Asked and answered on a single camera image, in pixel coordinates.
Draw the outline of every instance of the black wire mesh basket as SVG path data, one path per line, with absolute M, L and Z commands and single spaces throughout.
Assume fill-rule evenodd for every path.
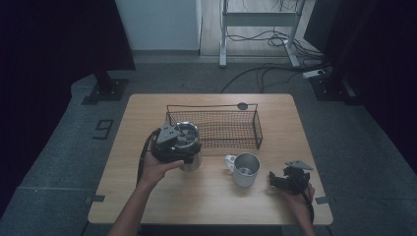
M 263 140 L 258 104 L 167 105 L 166 122 L 191 122 L 200 133 L 202 148 L 257 148 Z

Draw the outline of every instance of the silver cup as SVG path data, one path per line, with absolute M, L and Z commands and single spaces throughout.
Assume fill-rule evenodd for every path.
M 249 187 L 257 178 L 261 168 L 258 158 L 251 153 L 241 153 L 236 155 L 226 155 L 225 163 L 232 172 L 234 182 L 241 187 Z

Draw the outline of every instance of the white metal stand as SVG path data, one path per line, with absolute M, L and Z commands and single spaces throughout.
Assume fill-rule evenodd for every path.
M 297 12 L 283 13 L 237 13 L 227 12 L 227 1 L 223 1 L 221 13 L 221 42 L 220 62 L 221 68 L 226 67 L 226 32 L 227 27 L 292 27 L 291 34 L 284 40 L 285 50 L 293 67 L 299 67 L 300 63 L 295 55 L 293 47 L 294 36 L 300 23 L 305 0 L 301 0 Z

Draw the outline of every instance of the table top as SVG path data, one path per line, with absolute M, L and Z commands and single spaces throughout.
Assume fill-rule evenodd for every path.
M 113 223 L 133 193 L 139 156 L 148 135 L 165 121 L 166 105 L 258 103 L 263 132 L 260 149 L 203 148 L 202 164 L 193 172 L 168 171 L 152 191 L 142 223 L 151 224 L 294 224 L 285 201 L 268 181 L 270 171 L 283 176 L 285 162 L 302 160 L 315 198 L 325 197 L 294 100 L 289 94 L 134 94 L 123 115 L 113 148 L 89 211 L 91 223 Z M 224 164 L 227 154 L 251 152 L 261 169 L 249 188 L 237 186 Z M 328 204 L 313 201 L 315 224 L 332 223 Z

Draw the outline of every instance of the white connector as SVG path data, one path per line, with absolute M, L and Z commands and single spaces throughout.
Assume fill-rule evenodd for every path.
M 317 71 L 303 73 L 304 79 L 321 78 L 325 76 L 326 76 L 326 72 L 324 70 L 317 70 Z

